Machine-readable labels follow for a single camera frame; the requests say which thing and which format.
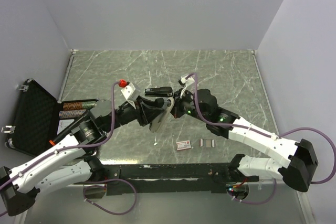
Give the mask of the black stapler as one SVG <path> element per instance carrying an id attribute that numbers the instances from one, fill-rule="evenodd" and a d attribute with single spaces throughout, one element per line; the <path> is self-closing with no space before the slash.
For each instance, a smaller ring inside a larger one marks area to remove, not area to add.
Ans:
<path id="1" fill-rule="evenodd" d="M 172 87 L 147 88 L 144 91 L 146 97 L 168 98 L 173 96 Z"/>

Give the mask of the silver stapler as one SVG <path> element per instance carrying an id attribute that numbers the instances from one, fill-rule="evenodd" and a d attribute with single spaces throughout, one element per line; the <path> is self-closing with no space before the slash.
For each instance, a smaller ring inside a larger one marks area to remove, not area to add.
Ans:
<path id="1" fill-rule="evenodd" d="M 170 115 L 174 107 L 174 103 L 175 102 L 172 97 L 168 98 L 167 101 L 165 101 L 163 112 L 150 123 L 149 130 L 152 133 L 157 133 L 161 130 L 164 122 L 166 121 L 167 117 Z"/>

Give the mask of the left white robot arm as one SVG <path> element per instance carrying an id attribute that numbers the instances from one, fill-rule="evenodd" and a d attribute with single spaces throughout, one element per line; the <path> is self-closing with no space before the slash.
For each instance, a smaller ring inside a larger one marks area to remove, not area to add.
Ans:
<path id="1" fill-rule="evenodd" d="M 109 100 L 99 101 L 91 110 L 69 125 L 56 137 L 56 144 L 25 164 L 1 168 L 1 198 L 5 213 L 16 216 L 32 207 L 38 195 L 78 182 L 97 183 L 103 178 L 100 163 L 93 160 L 63 168 L 104 143 L 114 129 L 132 121 L 156 130 L 173 106 L 171 98 L 154 101 L 137 97 L 118 108 Z"/>

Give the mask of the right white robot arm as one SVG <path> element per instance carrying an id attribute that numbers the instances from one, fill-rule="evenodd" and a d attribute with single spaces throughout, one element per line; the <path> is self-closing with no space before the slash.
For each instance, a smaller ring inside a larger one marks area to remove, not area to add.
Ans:
<path id="1" fill-rule="evenodd" d="M 229 175 L 235 181 L 244 177 L 282 179 L 290 188 L 307 192 L 318 166 L 311 142 L 278 137 L 265 131 L 229 110 L 221 108 L 208 89 L 192 92 L 179 89 L 174 92 L 172 115 L 189 115 L 200 121 L 208 120 L 206 128 L 216 136 L 233 140 L 266 155 L 265 158 L 237 154 L 231 161 Z"/>

